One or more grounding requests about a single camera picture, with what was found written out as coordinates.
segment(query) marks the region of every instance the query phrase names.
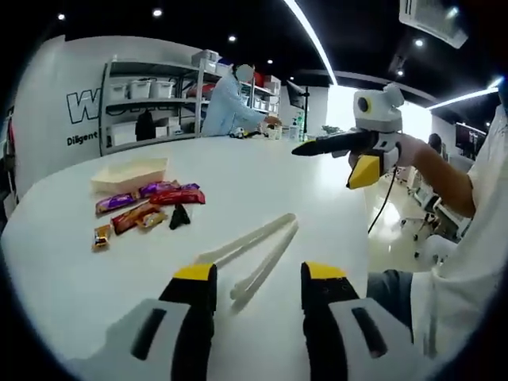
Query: white table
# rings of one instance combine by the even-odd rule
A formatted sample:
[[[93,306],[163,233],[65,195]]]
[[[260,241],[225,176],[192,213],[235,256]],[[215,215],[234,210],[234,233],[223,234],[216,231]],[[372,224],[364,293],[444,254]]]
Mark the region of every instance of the white table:
[[[346,159],[296,157],[294,146],[228,137],[184,140],[88,161],[34,185],[9,220],[2,248],[17,296],[49,348],[61,360],[90,356],[104,344],[109,325],[141,300],[158,298],[173,273],[199,253],[291,212],[297,235],[238,315],[231,313],[229,290],[285,230],[219,271],[208,379],[308,380],[300,264],[342,267],[364,296],[367,214],[363,191],[345,187]],[[171,231],[164,222],[145,235],[133,229],[111,237],[110,249],[95,254],[93,230],[111,216],[95,217],[99,197],[91,193],[90,178],[107,164],[136,157],[168,157],[167,179],[198,183],[206,205],[189,208],[190,226]]]

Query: air conditioner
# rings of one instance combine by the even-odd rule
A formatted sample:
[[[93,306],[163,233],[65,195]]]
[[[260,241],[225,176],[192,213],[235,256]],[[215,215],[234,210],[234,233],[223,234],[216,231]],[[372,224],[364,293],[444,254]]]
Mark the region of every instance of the air conditioner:
[[[441,0],[400,0],[398,19],[458,49],[468,35],[458,26],[456,17],[449,16],[449,10]]]

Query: white lab coat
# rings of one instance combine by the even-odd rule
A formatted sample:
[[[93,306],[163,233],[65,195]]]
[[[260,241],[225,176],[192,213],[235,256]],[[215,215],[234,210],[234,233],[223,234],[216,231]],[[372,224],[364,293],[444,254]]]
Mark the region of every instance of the white lab coat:
[[[255,128],[263,121],[264,115],[242,102],[241,85],[233,73],[229,73],[219,79],[214,88],[203,123],[202,135],[205,137],[227,135],[233,130],[234,121],[238,118],[245,119],[248,125]]]
[[[475,164],[475,217],[456,251],[411,284],[414,343],[429,356],[454,353],[480,323],[508,253],[508,124],[502,106]]]

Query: fluorescent light strip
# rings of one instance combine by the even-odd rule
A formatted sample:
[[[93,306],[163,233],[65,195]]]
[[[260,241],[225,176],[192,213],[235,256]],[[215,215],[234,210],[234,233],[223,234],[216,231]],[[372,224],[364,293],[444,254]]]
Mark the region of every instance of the fluorescent light strip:
[[[323,49],[323,46],[321,45],[321,42],[319,42],[318,36],[314,32],[314,29],[312,29],[312,26],[309,23],[309,20],[307,20],[307,17],[302,12],[298,4],[295,0],[284,0],[287,6],[291,9],[291,11],[294,13],[298,21],[300,21],[300,24],[302,24],[303,28],[309,35],[310,39],[312,40],[314,47],[317,50],[317,53],[319,53],[319,56],[321,57],[321,61],[323,61],[323,64],[326,67],[326,70],[332,80],[333,85],[337,85],[337,79],[335,78],[335,74],[333,74],[332,65],[330,65],[330,61],[328,60],[328,57],[326,56],[325,49]]]
[[[492,87],[491,89],[485,89],[485,90],[481,90],[481,91],[476,91],[475,93],[470,93],[470,94],[462,95],[461,97],[458,97],[458,98],[455,98],[455,99],[450,99],[449,101],[438,103],[438,104],[436,104],[434,106],[427,107],[427,110],[434,110],[434,109],[437,109],[437,108],[442,107],[442,106],[451,105],[452,103],[462,102],[462,101],[465,101],[467,99],[481,97],[482,95],[497,93],[498,90],[499,89],[497,87]]]
[[[471,127],[470,125],[466,125],[465,123],[457,123],[458,125],[462,125],[463,127],[465,127],[466,129],[472,129],[473,131],[476,131],[477,133],[481,133],[482,135],[487,135],[486,132],[484,131],[481,131],[479,129],[475,129],[474,127]]]

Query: computer monitor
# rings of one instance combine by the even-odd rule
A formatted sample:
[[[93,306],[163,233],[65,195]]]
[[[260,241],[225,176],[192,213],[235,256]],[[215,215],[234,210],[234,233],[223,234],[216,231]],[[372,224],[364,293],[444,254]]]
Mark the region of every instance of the computer monitor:
[[[294,83],[287,81],[287,95],[289,96],[289,103],[298,109],[305,110],[305,91],[296,86]]]
[[[476,159],[479,150],[485,143],[487,133],[462,123],[456,123],[455,146],[462,150],[462,155]]]

